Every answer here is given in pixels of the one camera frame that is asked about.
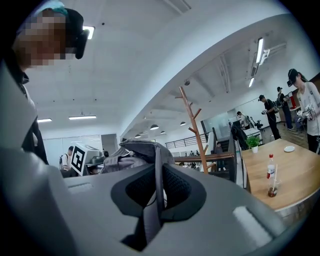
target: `black cap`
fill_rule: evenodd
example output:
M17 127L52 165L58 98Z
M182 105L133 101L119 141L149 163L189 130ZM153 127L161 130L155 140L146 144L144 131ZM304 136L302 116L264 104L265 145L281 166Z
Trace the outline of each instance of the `black cap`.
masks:
M292 83L296 81L297 76L298 76L298 71L296 71L294 68L289 70L288 78Z

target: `staircase railing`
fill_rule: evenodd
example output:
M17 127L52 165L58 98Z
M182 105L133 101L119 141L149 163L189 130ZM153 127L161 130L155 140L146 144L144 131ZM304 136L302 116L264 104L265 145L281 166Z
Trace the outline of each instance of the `staircase railing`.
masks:
M200 139L202 143L207 143L208 133L201 134ZM196 136L193 136L189 138L183 138L183 139L167 142L165 143L165 146L167 149L174 149L179 147L187 147L195 144L197 144L197 139L196 139Z

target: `desk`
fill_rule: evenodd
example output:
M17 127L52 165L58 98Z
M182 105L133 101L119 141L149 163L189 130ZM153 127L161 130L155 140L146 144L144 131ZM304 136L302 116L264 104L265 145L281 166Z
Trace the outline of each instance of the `desk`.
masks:
M293 152L285 152L293 145ZM269 154L278 164L277 178L281 180L278 194L269 197L267 165ZM251 194L276 211L295 206L311 197L320 188L320 156L284 139L259 146L258 153L242 152Z

